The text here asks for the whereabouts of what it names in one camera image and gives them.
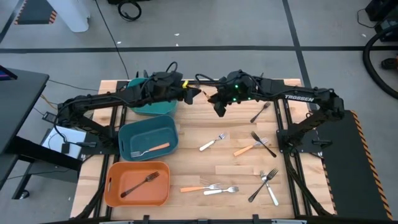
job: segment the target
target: wooden table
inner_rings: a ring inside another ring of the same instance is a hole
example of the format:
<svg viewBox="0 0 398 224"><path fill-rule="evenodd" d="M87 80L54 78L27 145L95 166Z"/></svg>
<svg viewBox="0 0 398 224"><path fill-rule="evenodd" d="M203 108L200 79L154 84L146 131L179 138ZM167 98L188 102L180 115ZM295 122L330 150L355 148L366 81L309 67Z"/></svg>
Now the wooden table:
<svg viewBox="0 0 398 224"><path fill-rule="evenodd" d="M287 85L301 85L299 79L285 79ZM99 93L115 91L117 80L103 80ZM209 95L215 88L203 86ZM223 118L219 118L204 94L194 99L193 105L178 103L175 122L179 135L178 149L171 155L157 158L170 167L170 197L161 207L119 207L114 208L112 220L142 220L143 215L150 219L250 219L253 214L260 218L293 218L289 185L284 159L278 153L277 122L274 105L263 111L255 123L249 120L262 108L264 102L247 101L241 105L227 107ZM289 101L293 122L300 122L308 112L305 103ZM128 110L126 124L146 116L139 116ZM112 108L96 110L93 120L102 125L109 125ZM263 147L255 147L244 154L234 157L233 152L254 143L250 132L255 131L261 137L267 137L267 145L277 153L273 158ZM221 133L228 133L226 139L217 142L203 152L199 147L214 139ZM301 154L303 171L307 187L315 198L330 213L334 213L328 185L321 160L309 154ZM98 188L103 156L93 156L83 164L76 188L71 217L78 215L90 201ZM261 185L260 170L269 172L278 168L278 174L269 183L279 201L276 207L268 191L264 188L253 201L248 198ZM237 193L223 193L204 196L203 192L180 193L181 187L222 183L223 186L238 186ZM300 211L304 214L303 200L297 189ZM100 215L105 214L106 204L102 203Z"/></svg>

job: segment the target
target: teal plastic basket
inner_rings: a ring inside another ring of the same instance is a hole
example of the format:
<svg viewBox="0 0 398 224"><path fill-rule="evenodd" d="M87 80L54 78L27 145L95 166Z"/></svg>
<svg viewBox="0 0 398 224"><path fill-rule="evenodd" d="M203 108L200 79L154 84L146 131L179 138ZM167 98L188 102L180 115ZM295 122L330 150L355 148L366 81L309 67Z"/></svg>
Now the teal plastic basket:
<svg viewBox="0 0 398 224"><path fill-rule="evenodd" d="M144 82L146 78L135 78L130 81L127 87L138 85ZM136 114L140 115L147 115L147 116L157 116L167 114L170 116L174 116L177 110L177 100L173 100L169 102L160 102L160 103L153 103L151 105L145 105L140 108L130 108Z"/></svg>
<svg viewBox="0 0 398 224"><path fill-rule="evenodd" d="M170 145L139 157L131 157L132 152L144 152L165 143L170 143ZM164 156L173 153L177 146L178 132L174 119L169 115L126 124L119 131L120 155L127 161L145 161Z"/></svg>

